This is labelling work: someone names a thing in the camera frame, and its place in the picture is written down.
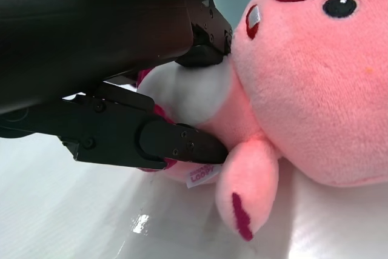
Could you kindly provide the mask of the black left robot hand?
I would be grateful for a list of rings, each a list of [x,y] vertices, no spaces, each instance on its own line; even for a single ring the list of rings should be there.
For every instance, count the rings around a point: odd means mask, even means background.
[[[1,137],[58,137],[76,161],[222,164],[217,138],[120,88],[175,61],[214,68],[232,28],[213,0],[1,0]]]

